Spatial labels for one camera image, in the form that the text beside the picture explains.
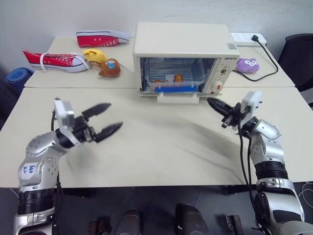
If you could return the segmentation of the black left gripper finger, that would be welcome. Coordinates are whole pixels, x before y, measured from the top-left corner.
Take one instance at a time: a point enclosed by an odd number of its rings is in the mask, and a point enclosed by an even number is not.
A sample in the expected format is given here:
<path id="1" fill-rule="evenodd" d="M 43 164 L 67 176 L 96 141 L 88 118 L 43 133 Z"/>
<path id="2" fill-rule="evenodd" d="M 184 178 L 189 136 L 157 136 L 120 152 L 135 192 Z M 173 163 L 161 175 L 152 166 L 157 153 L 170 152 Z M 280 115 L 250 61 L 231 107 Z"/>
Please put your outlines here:
<path id="1" fill-rule="evenodd" d="M 123 122 L 118 122 L 118 123 L 114 123 L 105 127 L 104 129 L 102 129 L 101 132 L 99 132 L 98 134 L 94 136 L 93 140 L 96 143 L 99 143 L 105 140 L 106 138 L 112 136 L 115 132 L 117 132 L 121 128 L 122 125 L 123 125 Z"/>
<path id="2" fill-rule="evenodd" d="M 82 116 L 85 120 L 89 120 L 93 116 L 97 116 L 105 112 L 112 104 L 111 103 L 99 103 L 82 112 Z"/>

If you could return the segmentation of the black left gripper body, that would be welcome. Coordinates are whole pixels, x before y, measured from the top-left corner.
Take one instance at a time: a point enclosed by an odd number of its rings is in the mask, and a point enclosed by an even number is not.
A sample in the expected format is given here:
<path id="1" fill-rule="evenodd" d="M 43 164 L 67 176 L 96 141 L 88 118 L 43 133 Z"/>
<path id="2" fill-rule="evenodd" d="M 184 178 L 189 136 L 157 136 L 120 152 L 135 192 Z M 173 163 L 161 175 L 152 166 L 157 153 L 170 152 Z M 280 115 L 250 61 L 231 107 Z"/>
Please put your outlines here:
<path id="1" fill-rule="evenodd" d="M 83 115 L 75 118 L 73 135 L 80 143 L 95 141 L 95 129 L 88 124 L 88 121 Z"/>

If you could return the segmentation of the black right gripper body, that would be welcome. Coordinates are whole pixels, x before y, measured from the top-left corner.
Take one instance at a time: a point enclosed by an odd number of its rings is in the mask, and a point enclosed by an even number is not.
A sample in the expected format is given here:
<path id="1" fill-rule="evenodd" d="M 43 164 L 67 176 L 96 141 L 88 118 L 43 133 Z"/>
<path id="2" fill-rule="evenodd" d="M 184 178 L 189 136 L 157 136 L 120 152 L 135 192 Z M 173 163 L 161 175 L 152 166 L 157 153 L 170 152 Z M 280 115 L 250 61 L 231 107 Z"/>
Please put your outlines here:
<path id="1" fill-rule="evenodd" d="M 223 119 L 222 119 L 222 127 L 227 128 L 228 126 L 235 127 L 242 121 L 249 113 L 250 107 L 246 106 L 243 110 L 243 105 L 241 103 L 237 103 L 234 107 L 229 105 L 223 106 Z"/>

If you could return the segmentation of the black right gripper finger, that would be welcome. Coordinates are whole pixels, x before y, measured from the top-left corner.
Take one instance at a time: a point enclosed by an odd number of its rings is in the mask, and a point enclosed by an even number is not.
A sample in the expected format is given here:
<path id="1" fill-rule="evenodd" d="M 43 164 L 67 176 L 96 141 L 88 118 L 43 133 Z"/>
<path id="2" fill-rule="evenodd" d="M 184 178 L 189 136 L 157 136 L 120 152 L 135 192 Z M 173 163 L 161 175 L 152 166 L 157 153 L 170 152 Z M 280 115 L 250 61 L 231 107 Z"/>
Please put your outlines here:
<path id="1" fill-rule="evenodd" d="M 225 102 L 217 99 L 209 97 L 207 99 L 208 104 L 215 110 L 215 111 L 231 111 L 232 107 L 226 104 Z"/>
<path id="2" fill-rule="evenodd" d="M 223 102 L 213 102 L 209 103 L 209 105 L 222 116 L 230 115 L 230 106 Z"/>

